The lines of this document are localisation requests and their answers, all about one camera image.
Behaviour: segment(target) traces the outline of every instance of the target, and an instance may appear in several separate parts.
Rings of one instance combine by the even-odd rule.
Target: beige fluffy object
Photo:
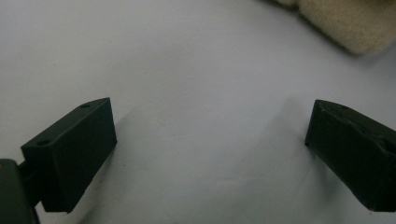
[[[375,54],[396,39],[396,0],[277,0],[298,6],[323,33],[355,54]]]

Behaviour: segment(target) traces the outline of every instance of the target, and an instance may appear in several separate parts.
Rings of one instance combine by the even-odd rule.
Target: plush toy
[[[396,39],[396,0],[276,0],[300,12],[355,54],[375,54]]]

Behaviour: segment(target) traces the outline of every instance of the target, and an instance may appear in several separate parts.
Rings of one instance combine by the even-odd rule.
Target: white surface
[[[44,224],[394,223],[304,146],[315,99],[396,129],[396,47],[345,54],[257,0],[0,2],[0,158],[111,97],[119,138]]]

